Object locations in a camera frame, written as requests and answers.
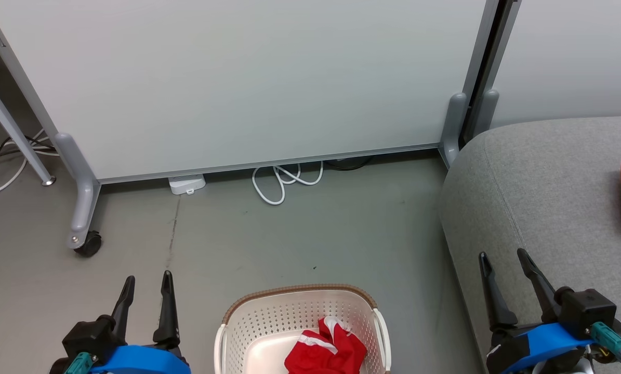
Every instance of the sofa seam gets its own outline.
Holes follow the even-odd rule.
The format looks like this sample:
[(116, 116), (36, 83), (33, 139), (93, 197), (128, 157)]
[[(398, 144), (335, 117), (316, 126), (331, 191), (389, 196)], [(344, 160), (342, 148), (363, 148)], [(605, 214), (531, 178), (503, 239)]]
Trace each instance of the sofa seam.
[(483, 141), (483, 147), (482, 147), (484, 158), (486, 158), (486, 166), (488, 167), (488, 173), (489, 175), (491, 175), (491, 178), (493, 179), (493, 182), (495, 183), (495, 188), (497, 189), (497, 193), (500, 196), (500, 199), (502, 199), (502, 202), (504, 203), (507, 220), (509, 221), (509, 224), (511, 225), (512, 229), (516, 232), (516, 237), (519, 240), (520, 246), (524, 248), (525, 241), (522, 238), (522, 233), (520, 232), (520, 228), (518, 224), (516, 223), (516, 218), (514, 217), (512, 213), (511, 207), (509, 206), (509, 203), (507, 199), (505, 198), (505, 195), (502, 193), (502, 188), (500, 187), (500, 183), (498, 182), (497, 177), (495, 176), (495, 172), (493, 171), (493, 165), (491, 164), (491, 157), (488, 155), (488, 147), (486, 143), (490, 140), (490, 138), (491, 138), (490, 134), (488, 133), (484, 134), (484, 141)]

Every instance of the basket bottom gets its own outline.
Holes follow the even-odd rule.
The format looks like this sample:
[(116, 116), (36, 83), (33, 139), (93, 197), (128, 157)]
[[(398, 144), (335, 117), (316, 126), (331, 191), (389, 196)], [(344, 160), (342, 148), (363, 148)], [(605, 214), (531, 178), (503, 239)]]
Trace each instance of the basket bottom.
[[(305, 330), (286, 331), (255, 339), (246, 349), (243, 374), (287, 374), (285, 359), (303, 331)], [(367, 373), (363, 364), (360, 373)]]

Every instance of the green cable connector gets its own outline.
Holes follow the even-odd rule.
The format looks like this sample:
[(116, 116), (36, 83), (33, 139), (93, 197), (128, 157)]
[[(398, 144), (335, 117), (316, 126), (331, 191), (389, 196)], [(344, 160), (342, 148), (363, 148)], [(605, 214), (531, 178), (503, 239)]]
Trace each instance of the green cable connector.
[(611, 351), (621, 364), (621, 336), (603, 322), (597, 322), (592, 325), (590, 328), (590, 336), (600, 346)]
[(91, 359), (91, 355), (82, 352), (75, 357), (75, 360), (70, 364), (65, 374), (88, 374), (93, 365), (94, 360)]

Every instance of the brown basket rim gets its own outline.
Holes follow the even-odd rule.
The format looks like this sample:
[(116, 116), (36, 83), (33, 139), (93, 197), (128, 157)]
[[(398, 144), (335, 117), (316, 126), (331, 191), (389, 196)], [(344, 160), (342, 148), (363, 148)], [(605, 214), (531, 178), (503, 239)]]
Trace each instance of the brown basket rim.
[(235, 303), (232, 304), (232, 306), (229, 307), (227, 313), (225, 313), (225, 317), (222, 318), (222, 324), (227, 325), (227, 322), (229, 322), (229, 319), (230, 317), (232, 317), (232, 313), (234, 313), (236, 308), (240, 307), (247, 301), (265, 298), (267, 296), (282, 295), (284, 293), (294, 293), (302, 291), (350, 291), (357, 294), (358, 296), (361, 296), (363, 300), (365, 300), (368, 305), (370, 305), (370, 308), (377, 308), (377, 303), (375, 303), (375, 300), (372, 298), (372, 296), (370, 296), (366, 291), (363, 291), (362, 289), (351, 286), (349, 284), (303, 284), (300, 286), (287, 286), (267, 289), (266, 291), (259, 291), (246, 295), (243, 298), (237, 300)]

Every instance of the perforated basket wall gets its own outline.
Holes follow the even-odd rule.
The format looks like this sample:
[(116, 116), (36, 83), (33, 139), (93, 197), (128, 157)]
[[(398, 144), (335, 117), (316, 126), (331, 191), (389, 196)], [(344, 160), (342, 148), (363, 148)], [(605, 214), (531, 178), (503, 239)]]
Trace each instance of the perforated basket wall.
[(230, 309), (225, 316), (227, 325), (222, 357), (224, 374), (242, 374), (248, 347), (258, 338), (270, 334), (318, 329), (322, 317), (333, 315), (340, 319), (367, 348), (361, 374), (383, 374), (384, 360), (379, 329), (375, 322), (374, 301), (345, 289), (320, 289), (275, 294), (251, 299)]

